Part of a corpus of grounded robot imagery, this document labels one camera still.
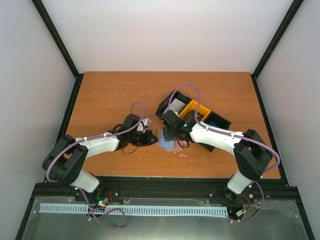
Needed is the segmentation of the pink card holder wallet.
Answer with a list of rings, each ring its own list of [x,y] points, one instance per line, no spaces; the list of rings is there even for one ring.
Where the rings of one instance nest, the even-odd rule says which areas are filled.
[[[156,146],[167,152],[175,152],[175,153],[181,152],[183,150],[183,147],[187,146],[186,141],[177,141],[177,140],[165,141],[164,131],[162,128],[158,128],[157,138],[158,138],[158,142],[156,143]]]

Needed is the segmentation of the dark card stack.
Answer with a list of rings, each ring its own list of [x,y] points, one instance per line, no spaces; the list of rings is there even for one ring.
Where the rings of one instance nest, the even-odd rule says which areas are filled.
[[[196,118],[195,118],[195,113],[196,113],[196,111],[194,109],[191,110],[190,112],[188,112],[186,114],[186,116],[184,117],[184,121],[185,122],[190,122],[190,121],[196,122],[196,119],[197,119],[200,122],[203,119],[204,115],[201,114],[200,112],[198,112],[196,114]]]

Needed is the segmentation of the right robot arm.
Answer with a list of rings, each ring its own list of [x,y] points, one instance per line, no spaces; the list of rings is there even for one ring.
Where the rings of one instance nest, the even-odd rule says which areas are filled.
[[[233,155],[237,171],[228,181],[227,189],[236,195],[242,194],[246,187],[261,178],[274,156],[272,149],[252,129],[229,131],[194,117],[183,120],[172,110],[166,111],[160,120],[165,125],[165,140],[209,145]]]

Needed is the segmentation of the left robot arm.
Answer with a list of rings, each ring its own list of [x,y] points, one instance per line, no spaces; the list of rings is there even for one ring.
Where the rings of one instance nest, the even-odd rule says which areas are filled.
[[[157,143],[158,138],[148,129],[151,123],[150,118],[129,114],[122,124],[98,136],[73,138],[64,135],[42,163],[46,179],[61,186],[82,189],[92,201],[101,200],[104,188],[93,174],[83,170],[85,160],[123,150],[128,145],[139,148]]]

